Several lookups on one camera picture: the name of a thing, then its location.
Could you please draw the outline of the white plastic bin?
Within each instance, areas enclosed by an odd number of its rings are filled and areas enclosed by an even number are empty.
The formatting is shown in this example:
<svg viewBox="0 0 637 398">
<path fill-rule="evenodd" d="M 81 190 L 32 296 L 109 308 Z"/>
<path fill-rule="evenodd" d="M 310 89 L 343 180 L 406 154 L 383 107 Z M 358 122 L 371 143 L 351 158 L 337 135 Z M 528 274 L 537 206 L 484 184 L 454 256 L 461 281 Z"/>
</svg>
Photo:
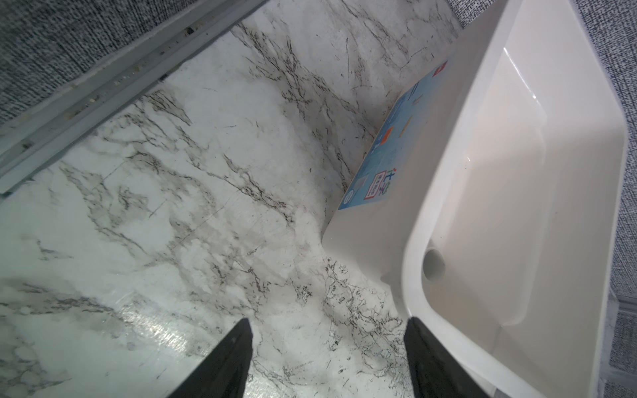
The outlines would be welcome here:
<svg viewBox="0 0 637 398">
<path fill-rule="evenodd" d="M 574 3 L 496 1 L 401 92 L 323 248 L 486 393 L 594 397 L 628 136 Z"/>
</svg>

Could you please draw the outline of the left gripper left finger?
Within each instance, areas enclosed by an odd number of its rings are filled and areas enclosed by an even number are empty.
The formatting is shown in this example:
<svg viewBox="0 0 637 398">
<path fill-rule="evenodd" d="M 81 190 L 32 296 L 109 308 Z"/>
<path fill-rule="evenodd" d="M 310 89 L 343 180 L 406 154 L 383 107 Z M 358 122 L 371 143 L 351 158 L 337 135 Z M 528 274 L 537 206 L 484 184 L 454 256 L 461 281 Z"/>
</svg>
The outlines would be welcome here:
<svg viewBox="0 0 637 398">
<path fill-rule="evenodd" d="M 242 398 L 253 356 L 252 341 L 249 319 L 242 318 L 169 397 Z"/>
</svg>

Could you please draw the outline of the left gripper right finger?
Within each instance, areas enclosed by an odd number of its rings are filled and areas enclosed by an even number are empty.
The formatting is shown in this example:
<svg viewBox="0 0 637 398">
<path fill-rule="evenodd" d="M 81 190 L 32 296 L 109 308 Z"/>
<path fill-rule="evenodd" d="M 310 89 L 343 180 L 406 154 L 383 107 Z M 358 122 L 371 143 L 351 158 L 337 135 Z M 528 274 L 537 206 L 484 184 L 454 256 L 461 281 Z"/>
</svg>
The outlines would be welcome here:
<svg viewBox="0 0 637 398">
<path fill-rule="evenodd" d="M 419 318 L 408 319 L 403 340 L 414 397 L 488 397 Z"/>
</svg>

